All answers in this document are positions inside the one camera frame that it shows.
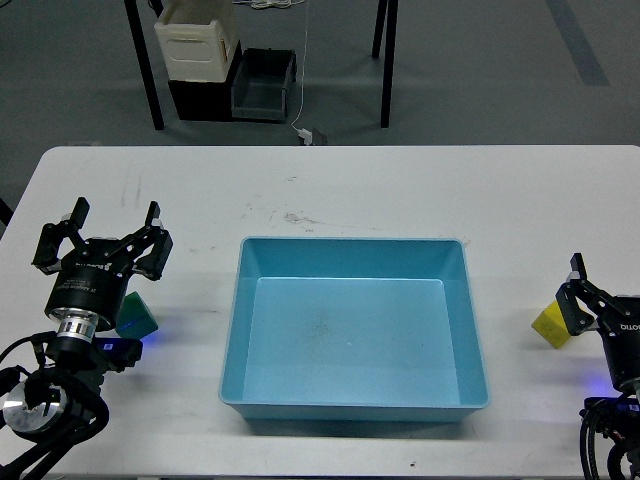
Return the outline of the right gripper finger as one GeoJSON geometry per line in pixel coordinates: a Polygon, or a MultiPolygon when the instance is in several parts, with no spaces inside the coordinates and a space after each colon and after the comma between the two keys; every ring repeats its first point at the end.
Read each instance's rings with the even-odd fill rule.
{"type": "Polygon", "coordinates": [[[556,293],[562,319],[568,333],[578,336],[597,329],[597,319],[605,312],[616,310],[616,300],[588,280],[581,253],[573,254],[571,272],[556,293]]]}

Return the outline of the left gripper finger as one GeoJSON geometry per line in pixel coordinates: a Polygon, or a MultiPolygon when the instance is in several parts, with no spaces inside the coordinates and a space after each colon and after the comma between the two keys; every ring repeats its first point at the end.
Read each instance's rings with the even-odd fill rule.
{"type": "Polygon", "coordinates": [[[139,274],[151,281],[162,277],[173,241],[162,225],[160,212],[159,204],[151,201],[144,225],[110,249],[110,260],[124,276],[139,274]]]}
{"type": "Polygon", "coordinates": [[[79,197],[70,214],[57,224],[46,223],[42,227],[32,264],[45,275],[59,272],[61,259],[58,257],[64,239],[70,239],[75,249],[84,251],[86,242],[79,231],[87,218],[90,205],[85,197],[79,197]]]}

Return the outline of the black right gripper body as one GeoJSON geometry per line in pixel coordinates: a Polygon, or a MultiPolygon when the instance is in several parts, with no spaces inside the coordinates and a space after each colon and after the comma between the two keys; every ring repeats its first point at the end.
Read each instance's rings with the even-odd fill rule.
{"type": "Polygon", "coordinates": [[[639,297],[616,297],[623,315],[609,309],[598,318],[604,354],[613,387],[639,390],[639,297]]]}

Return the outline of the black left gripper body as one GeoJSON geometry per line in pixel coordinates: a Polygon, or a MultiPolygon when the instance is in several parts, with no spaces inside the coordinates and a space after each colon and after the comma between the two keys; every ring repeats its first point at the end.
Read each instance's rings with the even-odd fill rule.
{"type": "Polygon", "coordinates": [[[61,260],[61,270],[45,306],[45,315],[62,319],[64,310],[98,317],[98,331],[116,327],[134,261],[114,238],[90,238],[61,260]]]}

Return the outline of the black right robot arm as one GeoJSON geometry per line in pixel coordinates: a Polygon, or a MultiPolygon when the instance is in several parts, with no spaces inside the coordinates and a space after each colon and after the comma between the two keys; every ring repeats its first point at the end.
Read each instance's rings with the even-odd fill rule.
{"type": "Polygon", "coordinates": [[[612,296],[588,280],[583,257],[571,258],[572,271],[556,293],[562,318],[572,336],[597,332],[617,397],[589,397],[580,411],[579,451],[586,479],[600,477],[595,436],[613,441],[606,468],[611,479],[639,477],[639,298],[612,296]]]}

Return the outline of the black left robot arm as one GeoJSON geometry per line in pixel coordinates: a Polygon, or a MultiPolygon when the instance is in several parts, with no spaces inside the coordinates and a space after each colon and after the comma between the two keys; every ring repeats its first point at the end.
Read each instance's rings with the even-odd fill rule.
{"type": "Polygon", "coordinates": [[[1,371],[1,424],[32,447],[2,466],[4,479],[41,479],[74,446],[108,424],[101,396],[104,376],[133,367],[143,338],[157,324],[136,293],[127,291],[139,274],[161,278],[173,242],[151,202],[144,225],[118,238],[84,239],[89,212],[85,198],[58,223],[43,226],[33,265],[56,281],[44,309],[54,331],[23,337],[7,347],[32,346],[37,367],[1,371]]]}

